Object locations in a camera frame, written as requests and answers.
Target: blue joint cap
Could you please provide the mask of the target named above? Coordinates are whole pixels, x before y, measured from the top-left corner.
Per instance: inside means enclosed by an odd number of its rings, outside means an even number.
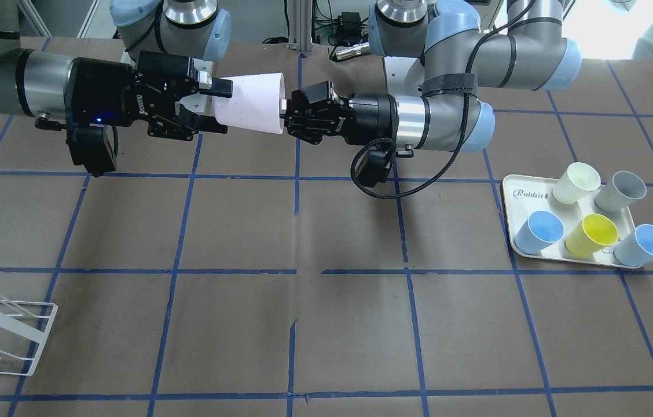
[[[464,0],[439,0],[435,3],[437,17],[427,27],[424,52],[443,40],[460,32],[480,30],[480,16],[473,6]]]
[[[154,13],[161,0],[111,0],[110,16],[115,27],[131,26]]]
[[[380,32],[377,29],[377,10],[375,5],[370,5],[368,9],[368,43],[370,44],[370,53],[377,56],[385,56],[383,44],[380,43]]]
[[[483,150],[494,135],[496,128],[496,116],[494,116],[494,109],[490,105],[479,101],[480,114],[478,114],[478,121],[475,122],[473,130],[471,130],[468,139],[463,144],[461,152],[478,152]]]
[[[578,44],[566,39],[566,52],[560,59],[556,72],[538,90],[563,90],[576,79],[580,69],[581,51],[578,49]]]
[[[208,37],[208,44],[203,53],[204,61],[221,61],[229,49],[232,38],[232,17],[226,9],[219,9],[213,21],[213,29]]]

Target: blue cup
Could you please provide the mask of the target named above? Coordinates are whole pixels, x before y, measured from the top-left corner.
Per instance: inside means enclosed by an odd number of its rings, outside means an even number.
[[[615,246],[615,258],[626,266],[643,266],[653,261],[653,225],[641,224]]]
[[[527,217],[514,238],[514,244],[523,253],[537,254],[562,239],[563,235],[563,223],[556,214],[541,210]]]

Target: plastic cup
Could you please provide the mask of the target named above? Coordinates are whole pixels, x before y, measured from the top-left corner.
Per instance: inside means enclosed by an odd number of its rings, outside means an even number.
[[[641,224],[615,246],[615,258],[626,266],[643,266],[653,261],[653,225]]]
[[[594,204],[602,211],[615,213],[646,196],[646,185],[628,171],[615,173],[612,180],[594,197]]]
[[[536,254],[559,241],[563,234],[563,223],[556,214],[544,210],[536,211],[527,217],[527,221],[514,237],[514,244],[523,253]]]
[[[589,214],[566,238],[566,248],[579,258],[599,251],[617,242],[617,226],[601,214]]]
[[[599,188],[601,178],[590,164],[573,163],[553,187],[553,197],[562,204],[573,204]]]
[[[213,114],[220,124],[282,134],[284,120],[280,111],[285,99],[282,73],[224,79],[232,80],[232,97],[212,97]]]

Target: table surface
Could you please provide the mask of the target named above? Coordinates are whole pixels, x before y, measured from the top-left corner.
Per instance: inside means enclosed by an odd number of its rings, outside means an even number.
[[[118,60],[120,41],[25,38]],[[232,44],[217,76],[283,72],[385,91],[375,56]],[[653,61],[585,60],[562,92],[482,88],[486,150],[400,201],[348,177],[358,148],[231,129],[193,142],[120,129],[89,177],[64,135],[0,115],[0,291],[59,306],[35,375],[0,376],[0,415],[653,415],[653,263],[522,258],[499,187],[573,161],[648,185]],[[401,160],[382,192],[448,153]]]

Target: tray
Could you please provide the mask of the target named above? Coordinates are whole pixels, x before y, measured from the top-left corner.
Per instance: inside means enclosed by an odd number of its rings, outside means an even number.
[[[559,203],[553,198],[553,187],[559,180],[552,178],[528,177],[526,175],[508,175],[501,182],[502,201],[507,214],[507,230],[512,249],[520,256],[535,259],[551,259],[552,261],[575,262],[578,264],[591,264],[600,266],[614,266],[617,268],[634,269],[638,266],[625,266],[620,264],[612,254],[613,246],[598,251],[587,258],[579,258],[570,253],[565,245],[566,237],[575,229],[588,214],[599,213],[607,216],[617,226],[618,242],[636,229],[633,216],[628,207],[618,213],[605,213],[594,204],[594,197],[599,191],[586,195],[581,200],[571,205]],[[527,217],[535,211],[546,210],[556,214],[564,225],[564,237],[543,249],[540,254],[522,253],[514,244],[514,238],[519,232]]]

